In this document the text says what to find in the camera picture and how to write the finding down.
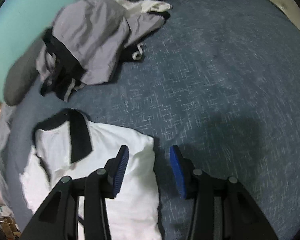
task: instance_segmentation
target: gray bedding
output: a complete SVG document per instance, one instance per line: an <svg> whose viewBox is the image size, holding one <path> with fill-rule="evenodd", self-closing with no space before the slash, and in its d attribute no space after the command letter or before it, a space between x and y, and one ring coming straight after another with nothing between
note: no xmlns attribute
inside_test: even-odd
<svg viewBox="0 0 300 240"><path fill-rule="evenodd" d="M41 97L36 80L17 107L2 157L21 229L31 218L18 180L31 130L66 107L155 138L165 240L185 238L192 212L173 183L173 144L210 175L237 176L281 240L300 228L299 30L268 0L168 2L171 17L145 39L142 63L124 63L69 103Z"/></svg>

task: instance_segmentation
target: screw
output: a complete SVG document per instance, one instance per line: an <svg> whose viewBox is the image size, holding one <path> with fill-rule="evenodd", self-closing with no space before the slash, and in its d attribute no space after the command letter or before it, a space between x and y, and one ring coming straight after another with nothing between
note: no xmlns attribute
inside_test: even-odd
<svg viewBox="0 0 300 240"><path fill-rule="evenodd" d="M234 176L229 177L228 180L232 184L236 184L238 182L238 179L236 177L234 177Z"/></svg>
<svg viewBox="0 0 300 240"><path fill-rule="evenodd" d="M194 175L200 176L202 175L202 170L201 169L195 169L192 171Z"/></svg>
<svg viewBox="0 0 300 240"><path fill-rule="evenodd" d="M64 176L61 178L61 182L62 183L68 183L70 181L70 177L69 176Z"/></svg>
<svg viewBox="0 0 300 240"><path fill-rule="evenodd" d="M98 175L104 175L104 174L106 174L106 170L104 168L97 169L97 174Z"/></svg>

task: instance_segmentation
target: white fabric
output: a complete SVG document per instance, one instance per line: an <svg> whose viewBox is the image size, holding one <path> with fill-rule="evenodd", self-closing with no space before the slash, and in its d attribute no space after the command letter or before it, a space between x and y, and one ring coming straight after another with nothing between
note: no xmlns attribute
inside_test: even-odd
<svg viewBox="0 0 300 240"><path fill-rule="evenodd" d="M120 193L114 200L107 199L107 214L113 240L160 240L157 226L159 194L153 172L153 138L133 129L86 121L93 151L77 163L71 163L69 122L50 130L36 133L37 152L32 148L28 164L20 181L28 208L34 213L48 192L62 176L73 179L88 176L114 158L121 145L129 148L129 161ZM42 157L51 171L51 185L40 167ZM83 215L84 198L80 197L79 215ZM79 225L78 239L84 239Z"/></svg>
<svg viewBox="0 0 300 240"><path fill-rule="evenodd" d="M169 3L157 0L140 0L138 2L130 2L128 0L115 1L127 9L129 16L136 13L166 12L171 8Z"/></svg>

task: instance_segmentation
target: wall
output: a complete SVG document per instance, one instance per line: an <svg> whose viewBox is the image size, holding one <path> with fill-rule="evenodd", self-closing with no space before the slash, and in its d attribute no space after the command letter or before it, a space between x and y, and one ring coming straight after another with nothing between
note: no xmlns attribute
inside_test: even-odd
<svg viewBox="0 0 300 240"><path fill-rule="evenodd" d="M11 65L49 26L56 12L73 0L6 0L0 8L0 101Z"/></svg>

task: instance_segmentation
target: black waistband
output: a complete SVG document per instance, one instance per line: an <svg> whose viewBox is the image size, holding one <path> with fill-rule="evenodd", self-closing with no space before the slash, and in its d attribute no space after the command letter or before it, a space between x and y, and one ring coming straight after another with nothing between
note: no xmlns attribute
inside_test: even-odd
<svg viewBox="0 0 300 240"><path fill-rule="evenodd" d="M82 113L75 109L63 109L58 114L38 123L32 131L32 141L36 147L35 133L37 130L48 131L69 121L69 134L71 138L71 163L75 163L92 151L90 134Z"/></svg>

